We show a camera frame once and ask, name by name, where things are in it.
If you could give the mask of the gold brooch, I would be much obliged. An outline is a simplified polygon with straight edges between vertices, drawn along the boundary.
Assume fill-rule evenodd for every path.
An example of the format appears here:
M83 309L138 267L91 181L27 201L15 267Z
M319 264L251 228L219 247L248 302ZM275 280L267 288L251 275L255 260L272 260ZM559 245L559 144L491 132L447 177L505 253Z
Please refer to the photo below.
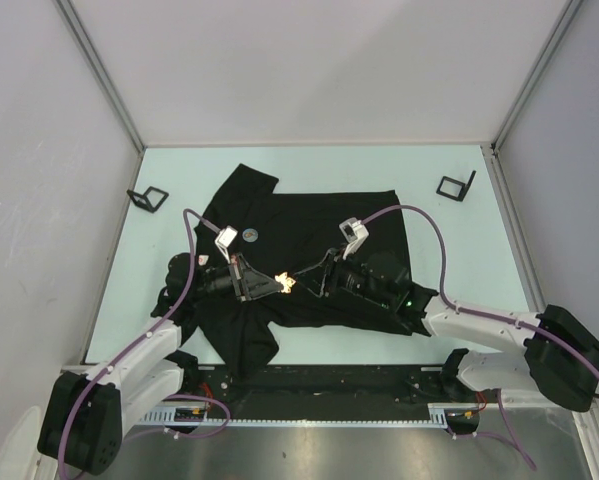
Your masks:
M278 275L275 275L274 279L277 283L279 283L282 286L281 292L283 294L290 294L292 288L296 284L296 280L292 278L287 272L282 272Z

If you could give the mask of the black t-shirt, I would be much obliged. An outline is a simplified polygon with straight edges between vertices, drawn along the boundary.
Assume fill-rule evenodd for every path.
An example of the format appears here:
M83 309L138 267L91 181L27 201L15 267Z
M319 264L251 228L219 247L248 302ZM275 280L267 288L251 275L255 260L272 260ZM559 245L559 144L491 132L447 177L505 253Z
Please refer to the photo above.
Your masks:
M327 249L344 237L339 224L364 219L398 204L395 191L316 194L277 194L278 178L239 165L220 186L203 216L218 227L232 226L238 236L233 251L258 271L275 275L319 261ZM258 232L249 243L247 228ZM359 298L339 293L316 298L295 285L290 294L273 294L242 304L201 300L191 309L192 323L200 329L231 375L247 379L267 365L279 351L268 325L283 327L349 328L402 334L404 328L387 314L374 312Z

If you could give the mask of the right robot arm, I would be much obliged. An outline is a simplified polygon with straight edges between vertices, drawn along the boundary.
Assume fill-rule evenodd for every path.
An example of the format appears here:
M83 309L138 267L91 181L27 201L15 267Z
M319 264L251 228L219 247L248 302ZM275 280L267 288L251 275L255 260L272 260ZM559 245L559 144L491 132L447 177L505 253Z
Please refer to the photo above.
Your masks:
M318 298L347 293L383 312L409 334L448 337L487 347L455 349L440 388L452 401L484 390L538 392L575 412L586 412L599 387L599 340L567 309L506 312L462 305L415 283L388 252L366 261L330 249L315 265L293 273Z

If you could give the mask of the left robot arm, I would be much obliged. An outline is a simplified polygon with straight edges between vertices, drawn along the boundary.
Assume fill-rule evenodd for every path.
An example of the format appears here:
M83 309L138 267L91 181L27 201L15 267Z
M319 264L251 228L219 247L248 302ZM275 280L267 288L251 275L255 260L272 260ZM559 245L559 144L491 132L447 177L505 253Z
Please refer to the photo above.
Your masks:
M287 273L255 270L240 254L216 267L208 256L174 256L153 312L155 322L112 359L57 378L38 452L88 474L103 473L126 434L149 411L172 395L186 400L198 392L198 360L181 349L195 330L191 309L196 302L242 304L288 293L294 283Z

